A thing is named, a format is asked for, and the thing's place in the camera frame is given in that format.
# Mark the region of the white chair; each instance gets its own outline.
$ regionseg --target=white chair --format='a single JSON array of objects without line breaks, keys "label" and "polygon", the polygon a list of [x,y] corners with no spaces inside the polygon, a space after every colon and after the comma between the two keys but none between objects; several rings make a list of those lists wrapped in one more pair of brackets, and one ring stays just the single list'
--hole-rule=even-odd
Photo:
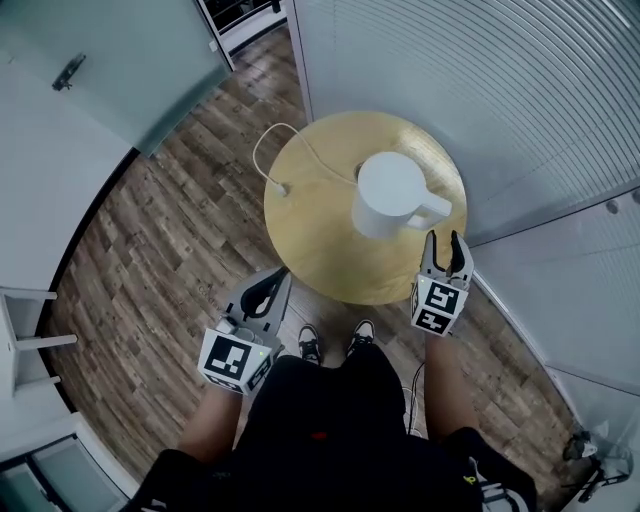
[{"label": "white chair", "polygon": [[47,300],[57,299],[58,294],[40,290],[0,288],[0,399],[12,399],[16,391],[60,382],[60,377],[49,377],[17,385],[16,378],[20,352],[66,345],[78,341],[78,337],[75,335],[56,336],[53,338],[20,338],[16,336],[9,316],[7,297],[44,303]]}]

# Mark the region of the white electric kettle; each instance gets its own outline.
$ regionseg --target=white electric kettle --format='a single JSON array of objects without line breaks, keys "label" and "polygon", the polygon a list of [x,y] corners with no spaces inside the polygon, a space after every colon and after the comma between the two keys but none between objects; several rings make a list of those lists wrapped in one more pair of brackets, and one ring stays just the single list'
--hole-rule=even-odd
[{"label": "white electric kettle", "polygon": [[364,236],[390,238],[404,227],[426,231],[449,215],[451,202],[429,192],[411,158],[384,152],[362,164],[351,218]]}]

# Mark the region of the sneaker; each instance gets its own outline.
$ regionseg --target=sneaker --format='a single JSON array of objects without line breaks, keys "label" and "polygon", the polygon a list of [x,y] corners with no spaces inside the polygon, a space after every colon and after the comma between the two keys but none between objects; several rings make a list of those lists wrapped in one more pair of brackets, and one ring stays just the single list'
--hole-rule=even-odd
[{"label": "sneaker", "polygon": [[373,328],[373,322],[371,320],[362,320],[356,330],[353,331],[353,338],[351,338],[351,345],[347,349],[347,357],[349,357],[356,349],[371,345],[373,338],[375,338],[376,331]]},{"label": "sneaker", "polygon": [[320,365],[320,350],[318,348],[318,331],[313,325],[305,325],[298,334],[300,356],[305,361]]}]

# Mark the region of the power cord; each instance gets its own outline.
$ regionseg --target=power cord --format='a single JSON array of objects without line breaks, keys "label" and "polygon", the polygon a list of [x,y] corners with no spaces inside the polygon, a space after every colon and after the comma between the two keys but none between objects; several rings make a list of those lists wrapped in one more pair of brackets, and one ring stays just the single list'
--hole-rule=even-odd
[{"label": "power cord", "polygon": [[[415,426],[415,416],[418,415],[418,408],[417,408],[417,398],[416,398],[416,387],[418,385],[418,376],[420,375],[420,370],[422,370],[422,368],[424,367],[424,363],[422,363],[420,366],[418,366],[418,369],[416,370],[415,375],[413,376],[413,383],[411,384],[411,406],[409,408],[409,426],[407,427],[407,434],[411,434],[412,430],[415,430],[416,432],[418,432],[418,430],[416,430],[414,428]],[[415,412],[415,416],[414,416],[414,405],[416,406],[416,412]]]},{"label": "power cord", "polygon": [[258,165],[258,162],[256,161],[256,151],[258,149],[258,146],[260,145],[260,143],[262,142],[262,139],[265,138],[265,136],[267,135],[267,133],[269,133],[271,130],[273,130],[274,128],[276,128],[277,126],[286,126],[287,128],[289,128],[291,131],[293,131],[298,137],[300,137],[300,140],[302,140],[303,144],[306,146],[307,150],[309,150],[309,153],[311,153],[311,155],[313,156],[313,159],[316,161],[316,163],[322,167],[325,171],[329,172],[330,174],[332,174],[335,178],[338,178],[339,180],[348,183],[349,185],[356,185],[355,181],[351,181],[347,178],[345,178],[344,176],[342,176],[340,173],[336,172],[335,170],[333,170],[331,167],[329,167],[327,164],[325,164],[320,157],[318,156],[318,154],[315,152],[315,150],[311,147],[311,144],[309,144],[309,142],[307,141],[307,139],[305,139],[302,134],[296,130],[293,126],[291,126],[290,124],[287,123],[276,123],[274,125],[271,125],[269,128],[267,128],[267,130],[260,136],[260,138],[258,139],[258,142],[256,142],[256,145],[253,147],[253,165],[256,168],[256,171],[258,171],[258,173],[265,179],[267,180],[269,183],[271,183],[276,190],[278,191],[278,194],[280,194],[282,197],[286,196],[289,191],[286,189],[286,187],[281,184],[278,183],[276,180],[274,180],[273,178],[271,178],[267,173],[265,173],[262,169],[260,169],[260,166]]}]

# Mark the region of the door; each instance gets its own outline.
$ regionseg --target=door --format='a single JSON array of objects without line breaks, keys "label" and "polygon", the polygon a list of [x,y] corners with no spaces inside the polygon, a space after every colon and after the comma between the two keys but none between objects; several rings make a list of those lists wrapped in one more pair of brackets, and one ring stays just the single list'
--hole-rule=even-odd
[{"label": "door", "polygon": [[1,0],[0,49],[150,154],[232,69],[202,1]]}]

